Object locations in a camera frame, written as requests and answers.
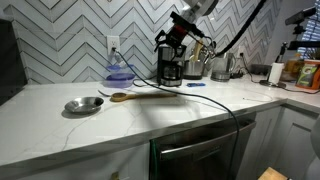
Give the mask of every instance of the black cable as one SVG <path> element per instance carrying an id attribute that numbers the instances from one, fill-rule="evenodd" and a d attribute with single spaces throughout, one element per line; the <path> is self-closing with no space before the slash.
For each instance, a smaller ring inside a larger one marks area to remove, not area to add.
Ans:
<path id="1" fill-rule="evenodd" d="M 225 47 L 221 52 L 218 52 L 216 56 L 221 56 L 225 52 L 229 51 L 229 49 L 232 48 L 232 46 L 240 39 L 240 37 L 243 35 L 243 33 L 247 30 L 247 28 L 250 26 L 251 22 L 254 20 L 254 18 L 257 16 L 259 11 L 262 9 L 264 3 L 267 0 L 260 0 L 258 6 L 255 8 L 255 10 L 252 12 L 248 20 L 244 23 L 238 34 L 233 38 L 233 40 Z"/>
<path id="2" fill-rule="evenodd" d="M 155 77 L 157 77 L 157 75 L 152 76 L 152 77 L 147 78 L 147 79 L 144 79 L 144 80 L 150 80 L 150 79 L 153 79 L 153 78 L 155 78 Z M 148 86 L 148 85 L 138 85 L 138 84 L 135 83 L 136 81 L 141 81 L 141 79 L 134 79 L 133 82 L 132 82 L 132 84 L 133 84 L 134 86 L 137 86 L 137 87 L 145 87 L 145 86 Z"/>
<path id="3" fill-rule="evenodd" d="M 246 59 L 244 58 L 244 55 L 243 55 L 242 53 L 240 53 L 240 57 L 241 57 L 241 59 L 242 59 L 242 61 L 243 61 L 243 64 L 244 64 L 245 69 L 247 70 L 248 74 L 249 74 L 250 77 L 251 77 L 251 82 L 253 82 L 253 83 L 259 83 L 259 82 L 253 81 L 253 79 L 252 79 L 252 74 L 250 73 L 250 71 L 249 71 L 249 69 L 248 69 L 248 67 L 247 67 Z"/>
<path id="4" fill-rule="evenodd" d="M 240 129 L 240 125 L 239 125 L 239 122 L 236 118 L 236 116 L 232 113 L 232 111 L 227 108 L 226 106 L 224 106 L 223 104 L 217 102 L 217 101 L 214 101 L 208 97 L 205 97 L 205 96 L 201 96 L 201 95 L 196 95 L 196 94 L 187 94 L 187 93 L 181 93 L 181 92 L 176 92 L 176 91 L 171 91 L 171 90 L 168 90 L 168 89 L 163 89 L 161 87 L 157 87 L 157 86 L 154 86 L 152 84 L 149 84 L 147 81 L 145 81 L 144 79 L 142 79 L 134 70 L 131 66 L 129 66 L 129 63 L 127 62 L 127 60 L 122 56 L 122 54 L 117 51 L 116 49 L 114 49 L 114 51 L 116 53 L 118 53 L 121 58 L 123 59 L 123 61 L 127 64 L 127 66 L 131 69 L 131 71 L 138 77 L 141 79 L 141 81 L 143 81 L 145 84 L 153 87 L 153 88 L 156 88 L 156 89 L 160 89 L 162 91 L 166 91 L 166 92 L 170 92 L 170 93 L 175 93 L 177 95 L 182 95 L 182 96 L 191 96 L 191 97 L 198 97 L 198 98 L 203 98 L 203 99 L 206 99 L 208 101 L 211 101 L 217 105 L 219 105 L 220 107 L 222 107 L 223 109 L 225 109 L 234 119 L 235 121 L 235 124 L 236 124 L 236 130 L 237 130 L 237 133 L 236 133 L 236 139 L 234 141 L 234 145 L 233 145 L 233 148 L 232 148 L 232 153 L 231 153 L 231 158 L 230 158 L 230 163 L 229 163 L 229 168 L 228 168 L 228 173 L 227 173 L 227 180 L 229 180 L 230 178 L 230 174 L 231 174 L 231 169 L 232 169 L 232 165 L 233 165 L 233 159 L 234 159 L 234 155 L 235 155 L 235 151 L 236 151 L 236 147 L 237 147 L 237 143 L 238 143 L 238 139 L 239 139 L 239 129 Z"/>
<path id="5" fill-rule="evenodd" d="M 211 37 L 209 37 L 209 36 L 204 36 L 204 37 L 210 40 L 209 46 L 212 46 L 213 49 L 215 49 L 217 47 L 217 43 L 215 41 L 213 41 Z"/>
<path id="6" fill-rule="evenodd" d="M 278 88 L 280 89 L 283 89 L 283 90 L 286 90 L 286 91 L 289 91 L 289 92 L 298 92 L 298 93 L 306 93 L 306 94 L 317 94 L 320 92 L 320 90 L 318 91 L 315 91 L 315 92 L 307 92 L 307 91 L 295 91 L 295 90 L 290 90 L 290 89 L 286 89 L 284 87 L 280 87 L 280 86 L 277 86 Z"/>

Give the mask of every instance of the food container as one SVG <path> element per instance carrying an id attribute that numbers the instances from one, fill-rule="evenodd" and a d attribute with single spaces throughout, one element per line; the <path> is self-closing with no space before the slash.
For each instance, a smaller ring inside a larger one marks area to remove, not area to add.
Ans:
<path id="1" fill-rule="evenodd" d="M 305 89 L 317 90 L 320 87 L 320 61 L 305 60 L 296 86 Z"/>
<path id="2" fill-rule="evenodd" d="M 111 88 L 127 88 L 130 87 L 135 78 L 134 73 L 127 66 L 120 67 L 120 65 L 108 66 L 107 69 L 111 74 L 106 78 L 106 86 Z"/>
<path id="3" fill-rule="evenodd" d="M 289 60 L 282 71 L 280 81 L 296 81 L 303 66 L 303 61 Z"/>
<path id="4" fill-rule="evenodd" d="M 107 70 L 110 71 L 111 73 L 110 76 L 115 79 L 123 79 L 124 77 L 127 76 L 126 74 L 134 74 L 128 66 L 122 67 L 119 64 L 107 66 Z"/>

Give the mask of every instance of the electrical outlet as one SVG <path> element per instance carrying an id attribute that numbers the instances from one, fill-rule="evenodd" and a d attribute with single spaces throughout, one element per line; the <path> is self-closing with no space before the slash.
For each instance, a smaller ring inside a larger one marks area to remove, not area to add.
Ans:
<path id="1" fill-rule="evenodd" d="M 239 46 L 236 58 L 241 58 L 240 54 L 244 53 L 244 50 L 245 50 L 244 46 Z"/>
<path id="2" fill-rule="evenodd" d="M 120 38 L 119 36 L 107 36 L 108 55 L 112 54 L 112 48 L 116 48 L 120 52 Z"/>

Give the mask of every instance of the dishwasher handle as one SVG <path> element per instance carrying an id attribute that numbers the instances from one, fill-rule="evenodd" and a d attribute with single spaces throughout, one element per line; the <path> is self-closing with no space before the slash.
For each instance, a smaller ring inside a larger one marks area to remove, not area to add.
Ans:
<path id="1" fill-rule="evenodd" d="M 239 134 L 246 132 L 246 131 L 251 131 L 254 127 L 256 126 L 256 122 L 252 121 L 250 124 L 242 127 L 239 129 Z M 235 135 L 237 131 L 230 132 L 228 134 L 225 134 L 223 136 L 220 136 L 218 138 L 214 138 L 208 141 L 203 141 L 197 144 L 192 144 L 180 148 L 175 148 L 175 149 L 169 149 L 169 150 L 164 150 L 160 152 L 160 160 L 161 161 L 166 161 L 166 160 L 171 160 L 171 159 L 176 159 L 178 157 L 190 155 L 196 152 L 201 152 L 204 150 L 208 150 L 212 148 L 213 146 L 219 146 L 229 140 L 231 140 L 232 136 Z"/>

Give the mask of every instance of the paper towel roll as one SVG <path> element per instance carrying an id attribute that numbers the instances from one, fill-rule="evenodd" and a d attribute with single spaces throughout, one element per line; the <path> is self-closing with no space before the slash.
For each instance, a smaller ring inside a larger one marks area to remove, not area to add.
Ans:
<path id="1" fill-rule="evenodd" d="M 272 63 L 269 82 L 273 84 L 278 84 L 283 67 L 284 67 L 283 63 Z"/>

